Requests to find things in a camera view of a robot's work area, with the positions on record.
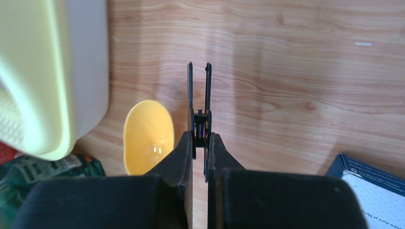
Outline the black bag sealing clip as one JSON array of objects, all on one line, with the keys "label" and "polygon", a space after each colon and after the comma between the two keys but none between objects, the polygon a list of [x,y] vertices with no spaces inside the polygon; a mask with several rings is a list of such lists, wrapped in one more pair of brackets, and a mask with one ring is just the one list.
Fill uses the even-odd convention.
[{"label": "black bag sealing clip", "polygon": [[204,177],[208,182],[208,159],[209,159],[209,141],[212,133],[212,112],[211,106],[211,81],[212,65],[208,62],[205,67],[205,102],[204,108],[198,108],[197,112],[193,109],[193,65],[187,64],[187,92],[188,92],[188,130],[192,132],[192,157],[196,159],[196,148],[204,149]]}]

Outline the yellow litter scoop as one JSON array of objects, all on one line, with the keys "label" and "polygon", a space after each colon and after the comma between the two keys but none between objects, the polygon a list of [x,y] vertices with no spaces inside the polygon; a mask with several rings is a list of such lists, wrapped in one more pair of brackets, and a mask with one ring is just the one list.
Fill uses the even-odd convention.
[{"label": "yellow litter scoop", "polygon": [[128,175],[143,175],[174,149],[169,111],[155,100],[144,100],[129,111],[123,130],[124,166]]}]

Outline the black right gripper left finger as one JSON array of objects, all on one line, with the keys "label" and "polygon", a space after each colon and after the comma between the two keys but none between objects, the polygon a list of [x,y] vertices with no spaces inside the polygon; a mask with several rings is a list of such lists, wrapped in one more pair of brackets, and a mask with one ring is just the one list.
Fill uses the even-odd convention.
[{"label": "black right gripper left finger", "polygon": [[142,176],[58,178],[29,192],[13,229],[187,229],[192,133]]}]

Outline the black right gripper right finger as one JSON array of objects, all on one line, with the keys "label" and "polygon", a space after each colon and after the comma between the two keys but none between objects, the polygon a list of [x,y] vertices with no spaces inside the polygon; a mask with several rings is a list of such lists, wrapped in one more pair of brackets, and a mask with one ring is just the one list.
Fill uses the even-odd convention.
[{"label": "black right gripper right finger", "polygon": [[245,169],[212,133],[207,155],[210,229],[366,229],[340,178]]}]

